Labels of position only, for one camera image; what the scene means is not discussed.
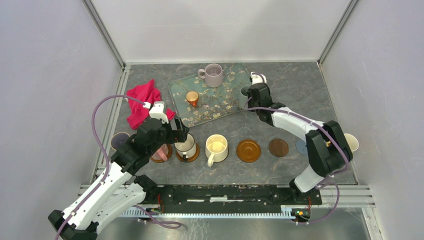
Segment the pink mug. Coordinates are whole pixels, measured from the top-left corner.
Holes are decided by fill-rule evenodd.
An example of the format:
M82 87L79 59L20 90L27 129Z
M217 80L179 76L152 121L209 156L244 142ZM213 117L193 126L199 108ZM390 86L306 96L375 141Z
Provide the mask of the pink mug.
M151 160L155 163L163 163L168 160L169 148L167 144L163 144L152 156Z

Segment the wooden coaster one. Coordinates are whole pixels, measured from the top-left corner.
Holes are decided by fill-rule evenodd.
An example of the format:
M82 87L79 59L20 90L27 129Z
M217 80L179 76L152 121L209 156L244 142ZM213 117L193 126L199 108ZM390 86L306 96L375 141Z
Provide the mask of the wooden coaster one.
M183 163L191 163L191 162L195 161L195 160L199 157L199 155L200 155L200 147L199 147L199 144L198 144L198 143L196 143L196 144L195 144L195 147L196 147L196 151L195 151L195 153L194 153L194 155L193 155L192 157L184 158L184 157L183 157L183 155L182 155L182 154L180 154L178 151L175 153L175 155L176 155L176 157L177 157L177 158L178 158L181 162L183 162Z

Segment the yellow mug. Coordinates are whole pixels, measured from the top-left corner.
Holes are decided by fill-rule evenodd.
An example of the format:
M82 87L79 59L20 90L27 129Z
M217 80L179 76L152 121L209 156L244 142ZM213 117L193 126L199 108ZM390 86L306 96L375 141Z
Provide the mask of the yellow mug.
M350 150L352 152L357 151L358 148L359 148L359 141L358 141L358 139L354 135L352 135L350 133L345 133L344 134L344 137L345 137L345 139L346 139L346 141L347 141L347 143L348 143L348 145L350 147Z

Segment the wooden coaster three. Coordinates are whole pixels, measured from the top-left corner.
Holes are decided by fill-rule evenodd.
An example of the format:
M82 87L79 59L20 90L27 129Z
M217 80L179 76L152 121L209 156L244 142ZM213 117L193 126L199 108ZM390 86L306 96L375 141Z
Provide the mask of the wooden coaster three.
M155 163L164 163L172 155L173 149L170 144L163 144L151 157L150 160Z

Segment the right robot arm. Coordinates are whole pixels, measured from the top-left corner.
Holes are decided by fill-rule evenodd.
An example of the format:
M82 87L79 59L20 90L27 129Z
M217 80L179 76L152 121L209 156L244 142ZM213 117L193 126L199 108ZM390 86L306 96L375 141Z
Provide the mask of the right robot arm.
M255 112L262 122L288 131L306 144L308 166L289 184L288 196L293 203L302 204L312 189L348 169L353 152L338 122L313 120L274 102L266 83L249 87L247 110Z

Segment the cream mug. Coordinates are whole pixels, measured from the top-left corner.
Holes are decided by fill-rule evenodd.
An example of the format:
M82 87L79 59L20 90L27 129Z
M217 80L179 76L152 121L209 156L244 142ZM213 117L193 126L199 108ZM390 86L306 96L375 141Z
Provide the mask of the cream mug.
M223 135L213 134L209 136L206 140L205 147L205 155L209 167L212 167L214 163L224 161L228 157L228 141Z

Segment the dark walnut coaster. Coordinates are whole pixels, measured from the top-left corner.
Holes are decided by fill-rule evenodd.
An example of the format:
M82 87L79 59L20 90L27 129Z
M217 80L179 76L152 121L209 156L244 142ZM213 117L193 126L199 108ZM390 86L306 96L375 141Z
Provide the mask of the dark walnut coaster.
M275 138L269 142L268 150L276 157L284 157L289 153L289 145L285 140Z

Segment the blue round coaster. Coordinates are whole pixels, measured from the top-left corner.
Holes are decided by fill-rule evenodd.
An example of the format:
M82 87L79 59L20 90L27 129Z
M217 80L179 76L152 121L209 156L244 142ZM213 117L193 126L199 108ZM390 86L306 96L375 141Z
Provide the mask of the blue round coaster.
M308 148L307 148L307 143L301 139L299 139L296 144L295 147L297 149L297 151L302 154L302 155L308 155Z

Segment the lilac mug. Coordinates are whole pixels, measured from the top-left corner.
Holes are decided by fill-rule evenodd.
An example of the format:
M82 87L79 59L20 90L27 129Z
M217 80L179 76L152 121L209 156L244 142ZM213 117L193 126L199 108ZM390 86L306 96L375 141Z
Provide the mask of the lilac mug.
M223 68L217 63L211 63L205 69L199 69L197 75L211 88L218 88L224 82Z

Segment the white black-rimmed mug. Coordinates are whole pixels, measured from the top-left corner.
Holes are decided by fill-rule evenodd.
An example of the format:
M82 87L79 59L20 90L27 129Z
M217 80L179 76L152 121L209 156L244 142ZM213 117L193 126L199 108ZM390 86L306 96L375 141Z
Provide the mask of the white black-rimmed mug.
M189 133L185 142L176 142L174 147L184 158L190 158L196 152L195 138Z

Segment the wooden coaster five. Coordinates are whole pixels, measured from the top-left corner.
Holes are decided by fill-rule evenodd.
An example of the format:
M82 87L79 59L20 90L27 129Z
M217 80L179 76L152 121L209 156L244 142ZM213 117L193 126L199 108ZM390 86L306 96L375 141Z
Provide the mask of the wooden coaster five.
M236 148L238 158L245 163L253 163L261 156L260 145L252 139L244 139L240 141Z

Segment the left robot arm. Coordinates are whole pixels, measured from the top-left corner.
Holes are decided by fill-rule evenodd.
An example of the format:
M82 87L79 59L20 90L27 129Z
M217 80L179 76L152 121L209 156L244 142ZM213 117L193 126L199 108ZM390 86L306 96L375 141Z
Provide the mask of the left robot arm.
M100 231L130 207L153 203L158 185L137 172L166 144L187 140L189 128L179 117L171 121L147 117L107 161L91 186L69 207L53 210L48 220L56 230L55 239L95 240Z

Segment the beige pink-handled mug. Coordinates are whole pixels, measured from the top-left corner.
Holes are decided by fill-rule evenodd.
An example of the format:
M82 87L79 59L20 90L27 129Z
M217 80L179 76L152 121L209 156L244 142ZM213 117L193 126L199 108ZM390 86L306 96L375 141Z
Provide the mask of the beige pink-handled mug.
M113 137L110 140L110 147L113 150L117 150L120 146L124 145L128 138L130 137L130 134L127 132L117 132L113 135Z

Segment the green mug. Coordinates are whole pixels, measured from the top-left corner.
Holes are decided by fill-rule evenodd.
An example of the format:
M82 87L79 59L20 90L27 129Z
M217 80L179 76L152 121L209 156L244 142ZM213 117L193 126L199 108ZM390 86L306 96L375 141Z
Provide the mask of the green mug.
M240 95L242 98L248 98L248 90L249 90L250 86L249 85L245 85L240 89Z

